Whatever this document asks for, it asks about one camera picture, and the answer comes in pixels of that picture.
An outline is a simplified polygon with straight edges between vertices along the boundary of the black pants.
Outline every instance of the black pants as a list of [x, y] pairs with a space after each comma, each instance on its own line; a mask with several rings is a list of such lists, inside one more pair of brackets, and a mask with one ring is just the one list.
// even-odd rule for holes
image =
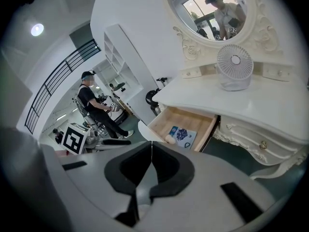
[[106, 112], [104, 111], [95, 111], [90, 112], [90, 115], [97, 121], [102, 123], [108, 134], [111, 138], [118, 138], [117, 134], [120, 134], [124, 137], [128, 136], [128, 132], [126, 130], [121, 129], [115, 121], [113, 121]]

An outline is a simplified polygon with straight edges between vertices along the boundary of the white shelving unit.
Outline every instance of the white shelving unit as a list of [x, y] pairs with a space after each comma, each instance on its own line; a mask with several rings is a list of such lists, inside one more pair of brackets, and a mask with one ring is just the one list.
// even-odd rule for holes
[[101, 71], [104, 85], [108, 87], [112, 83], [115, 86], [124, 82], [126, 92], [120, 97], [121, 100], [134, 111], [136, 117], [148, 125], [155, 115], [145, 97], [150, 90], [158, 87], [147, 66], [118, 24], [106, 28], [104, 49], [114, 71], [114, 74], [110, 74], [112, 71], [109, 67]]

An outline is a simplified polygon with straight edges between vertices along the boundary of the curved table leg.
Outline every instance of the curved table leg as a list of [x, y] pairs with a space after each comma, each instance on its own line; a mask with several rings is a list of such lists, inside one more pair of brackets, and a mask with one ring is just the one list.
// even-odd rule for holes
[[295, 155], [291, 156], [286, 161], [282, 162], [281, 164], [275, 165], [270, 168], [265, 168], [258, 170], [250, 175], [252, 180], [256, 178], [263, 178], [263, 179], [272, 179], [277, 178], [283, 175], [286, 171], [288, 171], [293, 165], [300, 165], [308, 155], [308, 147], [303, 147], [299, 150]]

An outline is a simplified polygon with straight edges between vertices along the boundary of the fan grille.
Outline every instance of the fan grille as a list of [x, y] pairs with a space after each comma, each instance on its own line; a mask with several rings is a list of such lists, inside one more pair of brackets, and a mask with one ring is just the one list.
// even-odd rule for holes
[[[239, 57], [239, 64], [233, 63], [233, 56]], [[218, 53], [217, 61], [220, 71], [232, 79], [246, 79], [253, 72], [253, 60], [249, 53], [236, 44], [228, 44], [222, 47]]]

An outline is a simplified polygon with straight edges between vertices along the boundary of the ceiling light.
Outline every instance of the ceiling light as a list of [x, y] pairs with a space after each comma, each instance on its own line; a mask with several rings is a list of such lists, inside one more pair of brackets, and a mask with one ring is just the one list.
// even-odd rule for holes
[[31, 34], [33, 36], [39, 36], [44, 30], [44, 26], [42, 24], [36, 24], [31, 29]]
[[56, 121], [62, 119], [64, 116], [66, 116], [66, 114], [62, 115], [61, 117], [59, 117], [58, 119], [56, 119]]

